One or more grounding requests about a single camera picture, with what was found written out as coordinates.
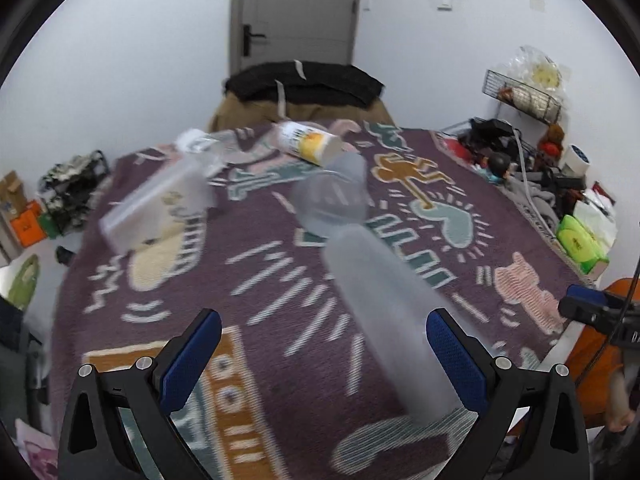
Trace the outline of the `frosted cup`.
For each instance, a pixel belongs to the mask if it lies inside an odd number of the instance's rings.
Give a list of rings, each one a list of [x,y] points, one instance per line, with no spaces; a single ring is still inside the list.
[[[100,232],[115,254],[126,254],[147,240],[157,240],[174,222],[186,221],[216,206],[205,169],[186,156],[158,170],[99,221]]]
[[[401,405],[426,425],[462,407],[426,338],[426,319],[444,308],[485,341],[471,315],[431,287],[360,224],[335,229],[322,250],[326,268]]]
[[[300,226],[327,238],[342,226],[363,224],[369,209],[367,169],[362,155],[345,152],[297,182],[290,202]]]

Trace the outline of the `small clear white-capped cup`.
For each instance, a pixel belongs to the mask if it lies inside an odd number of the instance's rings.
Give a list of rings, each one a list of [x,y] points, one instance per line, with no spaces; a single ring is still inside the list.
[[[178,135],[175,147],[180,153],[201,158],[225,158],[238,149],[238,144],[233,130],[205,132],[189,129]]]

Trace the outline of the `white yellow printed cup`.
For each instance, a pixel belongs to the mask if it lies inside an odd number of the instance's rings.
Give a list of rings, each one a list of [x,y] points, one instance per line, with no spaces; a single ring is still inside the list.
[[[339,136],[300,122],[281,122],[276,128],[276,140],[281,152],[319,167],[343,153]]]

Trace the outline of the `green slipper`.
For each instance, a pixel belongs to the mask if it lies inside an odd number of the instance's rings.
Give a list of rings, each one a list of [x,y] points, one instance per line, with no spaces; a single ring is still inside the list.
[[[26,311],[35,295],[39,274],[39,258],[37,255],[31,255],[23,262],[21,269],[14,276],[6,300],[18,310]]]

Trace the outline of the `black slipper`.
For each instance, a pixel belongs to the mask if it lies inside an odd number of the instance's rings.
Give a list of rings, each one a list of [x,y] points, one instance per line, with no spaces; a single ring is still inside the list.
[[[70,266],[75,256],[76,254],[74,252],[63,246],[55,248],[55,259],[59,264],[62,264],[62,266]]]

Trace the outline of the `green tissue pack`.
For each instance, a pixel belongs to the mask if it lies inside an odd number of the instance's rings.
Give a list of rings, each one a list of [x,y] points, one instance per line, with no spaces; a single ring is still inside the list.
[[[582,222],[567,214],[555,233],[556,239],[579,270],[593,280],[600,278],[610,259],[608,248]]]

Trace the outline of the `patterned purple woven tablecloth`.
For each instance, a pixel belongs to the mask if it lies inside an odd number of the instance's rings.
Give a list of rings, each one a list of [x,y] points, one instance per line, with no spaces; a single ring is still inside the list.
[[[534,368],[560,340],[574,266],[435,133],[331,124],[367,161],[367,226],[457,307],[491,348]],[[290,201],[312,166],[269,126],[229,130],[215,208],[117,255],[90,220],[58,292],[50,374],[60,424],[82,364],[155,356],[202,309],[224,333],[177,428],[217,479],[431,479],[472,427],[465,410],[420,427],[400,406]]]

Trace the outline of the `orange box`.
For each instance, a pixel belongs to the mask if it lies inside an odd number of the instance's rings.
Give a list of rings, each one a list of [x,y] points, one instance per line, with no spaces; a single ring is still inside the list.
[[[39,223],[41,214],[40,205],[31,200],[27,203],[25,211],[10,221],[14,234],[23,248],[35,245],[47,237]]]

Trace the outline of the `black shoe rack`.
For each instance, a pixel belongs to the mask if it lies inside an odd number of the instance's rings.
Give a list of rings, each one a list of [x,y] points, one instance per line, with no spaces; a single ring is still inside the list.
[[[61,235],[84,226],[93,195],[110,174],[103,152],[95,150],[54,165],[38,180],[37,195]]]

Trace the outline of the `white tape roll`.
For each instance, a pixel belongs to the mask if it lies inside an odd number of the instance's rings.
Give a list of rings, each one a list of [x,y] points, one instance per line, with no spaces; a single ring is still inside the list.
[[[564,151],[560,161],[562,174],[576,178],[585,177],[589,167],[590,160],[584,151],[578,148],[577,145],[570,144]]]

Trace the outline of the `black-haired figurine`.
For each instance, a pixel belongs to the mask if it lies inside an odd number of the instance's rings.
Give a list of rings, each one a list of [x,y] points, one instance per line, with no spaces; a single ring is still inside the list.
[[[489,181],[495,184],[504,182],[509,177],[511,164],[512,160],[507,154],[491,153],[486,165]]]

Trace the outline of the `brown plush toy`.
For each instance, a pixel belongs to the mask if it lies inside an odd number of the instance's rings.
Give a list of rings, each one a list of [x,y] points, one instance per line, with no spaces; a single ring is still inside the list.
[[[565,132],[559,124],[551,124],[537,143],[538,151],[556,162],[563,153]]]

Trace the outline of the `brown chair back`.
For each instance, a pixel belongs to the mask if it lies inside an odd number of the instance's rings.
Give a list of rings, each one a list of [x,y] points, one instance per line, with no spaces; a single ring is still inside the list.
[[[285,103],[284,116],[296,122],[322,122],[331,119],[350,119],[355,122],[395,122],[381,100],[374,100],[368,108],[356,106],[325,106],[320,104]],[[225,96],[207,126],[208,132],[253,127],[265,122],[278,122],[278,104],[271,101],[242,102],[230,92]]]

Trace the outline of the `clear plastic bag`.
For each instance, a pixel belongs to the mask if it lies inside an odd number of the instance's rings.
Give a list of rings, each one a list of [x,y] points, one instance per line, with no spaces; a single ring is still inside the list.
[[[564,79],[559,65],[532,46],[521,46],[506,62],[506,74],[536,88],[559,102],[565,100]]]

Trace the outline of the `grey door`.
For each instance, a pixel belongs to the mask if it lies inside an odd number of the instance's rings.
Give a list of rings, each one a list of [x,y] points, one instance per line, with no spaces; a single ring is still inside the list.
[[[349,64],[359,0],[231,0],[229,72],[257,64],[311,61]],[[242,27],[252,26],[252,55],[242,57]]]

